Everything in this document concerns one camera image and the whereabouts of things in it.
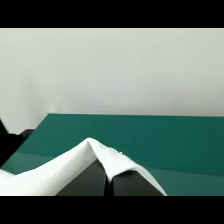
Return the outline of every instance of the white paper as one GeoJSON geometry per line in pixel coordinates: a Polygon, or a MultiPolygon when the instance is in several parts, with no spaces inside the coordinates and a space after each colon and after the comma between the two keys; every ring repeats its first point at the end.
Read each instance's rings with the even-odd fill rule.
{"type": "Polygon", "coordinates": [[[92,138],[85,139],[76,147],[36,169],[5,178],[0,182],[0,195],[56,195],[97,158],[103,165],[109,181],[120,173],[133,170],[166,195],[145,168],[92,138]]]}

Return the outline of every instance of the green cutting mat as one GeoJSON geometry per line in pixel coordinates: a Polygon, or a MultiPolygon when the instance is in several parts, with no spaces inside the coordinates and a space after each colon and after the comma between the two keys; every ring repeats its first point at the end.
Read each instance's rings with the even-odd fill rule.
{"type": "MultiPolygon", "coordinates": [[[[35,168],[87,137],[121,151],[149,170],[155,170],[162,182],[167,179],[165,176],[171,175],[179,183],[180,176],[189,179],[190,175],[192,181],[191,184],[188,181],[191,185],[188,189],[191,190],[186,195],[194,194],[192,189],[196,180],[200,180],[199,176],[208,183],[213,180],[216,188],[220,187],[217,191],[210,185],[207,193],[206,189],[203,191],[205,194],[212,193],[212,189],[224,194],[224,189],[221,189],[224,186],[224,177],[221,177],[224,176],[223,117],[49,114],[2,168],[13,173],[35,168]],[[16,169],[16,161],[21,160],[16,156],[26,154],[35,156],[36,162],[32,163],[30,159],[30,162],[23,163],[22,168],[17,165],[20,168],[16,169]]],[[[178,191],[169,192],[175,195],[178,191]]]]}

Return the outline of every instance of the folded white paper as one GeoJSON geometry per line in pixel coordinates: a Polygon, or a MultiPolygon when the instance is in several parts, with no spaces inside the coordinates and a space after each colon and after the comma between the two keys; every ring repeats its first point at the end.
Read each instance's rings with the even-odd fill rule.
{"type": "Polygon", "coordinates": [[[8,173],[0,181],[0,195],[54,196],[97,158],[104,167],[109,181],[118,174],[133,170],[166,195],[163,188],[145,168],[92,138],[85,139],[76,147],[36,169],[18,175],[8,173]]]}

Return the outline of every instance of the green surface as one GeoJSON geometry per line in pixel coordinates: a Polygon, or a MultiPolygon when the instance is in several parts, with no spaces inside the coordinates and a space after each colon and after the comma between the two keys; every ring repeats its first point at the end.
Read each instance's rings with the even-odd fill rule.
{"type": "Polygon", "coordinates": [[[49,114],[2,168],[38,167],[92,137],[153,170],[169,195],[224,195],[223,134],[223,117],[49,114]]]}

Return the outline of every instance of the wall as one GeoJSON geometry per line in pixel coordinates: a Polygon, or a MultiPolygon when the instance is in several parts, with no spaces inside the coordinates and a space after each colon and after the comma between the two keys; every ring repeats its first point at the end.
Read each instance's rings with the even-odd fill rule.
{"type": "Polygon", "coordinates": [[[0,117],[224,115],[224,29],[0,29],[0,117]]]}

